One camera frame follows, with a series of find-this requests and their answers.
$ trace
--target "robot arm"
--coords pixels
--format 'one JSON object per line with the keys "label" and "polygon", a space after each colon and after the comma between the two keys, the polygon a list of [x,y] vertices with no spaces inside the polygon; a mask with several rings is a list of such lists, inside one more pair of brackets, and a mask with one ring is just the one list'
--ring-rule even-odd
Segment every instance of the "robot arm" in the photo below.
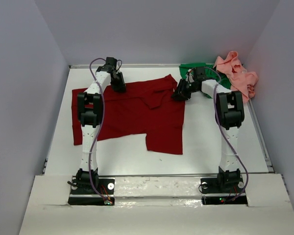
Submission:
{"label": "robot arm", "polygon": [[[188,80],[181,79],[172,98],[176,101],[188,100],[191,93],[201,91],[210,97],[214,96],[216,87],[216,115],[220,122],[220,130],[224,133],[229,143],[237,149],[239,128],[244,120],[244,107],[242,94],[239,91],[231,91],[205,74],[205,67],[191,69],[193,82],[190,82],[190,70]],[[217,178],[205,178],[201,183],[203,193],[228,192],[237,186],[241,179],[239,162],[225,138],[221,139],[221,161]]]}
{"label": "robot arm", "polygon": [[76,186],[80,188],[90,188],[90,173],[95,187],[98,187],[97,141],[94,143],[92,152],[90,151],[99,133],[103,117],[103,101],[99,85],[102,91],[111,84],[114,91],[120,93],[126,92],[123,74],[116,67],[117,60],[112,57],[107,57],[105,65],[99,67],[96,71],[97,82],[94,81],[85,92],[79,93],[77,96],[78,119],[82,126],[83,135],[81,163],[76,174]]}

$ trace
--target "red cloth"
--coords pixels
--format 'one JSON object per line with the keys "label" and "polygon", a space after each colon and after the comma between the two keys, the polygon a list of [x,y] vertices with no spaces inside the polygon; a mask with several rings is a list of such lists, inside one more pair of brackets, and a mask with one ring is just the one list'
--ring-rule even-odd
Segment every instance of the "red cloth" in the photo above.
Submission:
{"label": "red cloth", "polygon": [[[177,82],[171,75],[164,78],[126,84],[125,93],[104,91],[105,116],[98,141],[131,134],[146,133],[147,150],[183,154],[182,126],[185,102],[171,99]],[[74,145],[82,144],[81,126],[77,119],[77,94],[73,90],[72,119]]]}

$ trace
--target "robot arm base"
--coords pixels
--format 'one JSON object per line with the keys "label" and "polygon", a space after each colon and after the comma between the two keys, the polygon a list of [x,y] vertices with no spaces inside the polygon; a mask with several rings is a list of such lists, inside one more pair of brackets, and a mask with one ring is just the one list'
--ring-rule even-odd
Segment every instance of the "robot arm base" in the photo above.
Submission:
{"label": "robot arm base", "polygon": [[[95,188],[98,188],[99,185],[99,176],[98,176],[98,168],[96,170],[91,170],[92,175],[92,181],[95,186]],[[73,179],[73,182],[68,181],[68,184],[72,187],[76,188],[83,188],[86,190],[92,190],[92,185],[90,183],[89,178],[89,171],[83,171],[82,169],[79,169],[75,179]]]}
{"label": "robot arm base", "polygon": [[202,194],[212,194],[212,193],[237,193],[242,191],[241,186],[243,186],[243,179],[241,177],[241,172],[239,169],[236,171],[226,171],[224,172],[219,167],[219,173],[217,177],[214,178],[201,178],[201,188],[199,189]]}

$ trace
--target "white wall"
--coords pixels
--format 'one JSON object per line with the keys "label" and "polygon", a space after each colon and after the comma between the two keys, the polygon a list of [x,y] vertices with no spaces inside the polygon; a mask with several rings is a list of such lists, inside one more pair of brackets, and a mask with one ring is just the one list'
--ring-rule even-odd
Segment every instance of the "white wall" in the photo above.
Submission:
{"label": "white wall", "polygon": [[33,0],[0,0],[0,235],[19,233],[68,66]]}
{"label": "white wall", "polygon": [[35,0],[71,65],[244,61],[279,0]]}
{"label": "white wall", "polygon": [[294,0],[281,0],[246,65],[260,77],[253,104],[294,208]]}

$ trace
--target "white table surface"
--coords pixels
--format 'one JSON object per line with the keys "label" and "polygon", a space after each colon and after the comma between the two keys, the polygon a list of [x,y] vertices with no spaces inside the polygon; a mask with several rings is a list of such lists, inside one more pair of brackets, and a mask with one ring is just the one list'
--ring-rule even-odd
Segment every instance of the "white table surface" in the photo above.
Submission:
{"label": "white table surface", "polygon": [[199,177],[117,177],[113,207],[70,206],[70,179],[36,176],[20,235],[294,235],[281,175],[251,174],[248,206],[202,205]]}
{"label": "white table surface", "polygon": [[[179,68],[124,68],[125,82],[146,81],[171,74],[179,81]],[[54,132],[45,175],[75,175],[82,148],[73,145],[72,90],[93,81],[88,69],[71,69]],[[214,120],[212,99],[192,94],[185,105],[183,155],[147,151],[145,134],[99,141],[99,175],[175,175],[217,173],[221,159],[221,135]],[[268,172],[248,106],[240,128],[238,153],[249,172]]]}

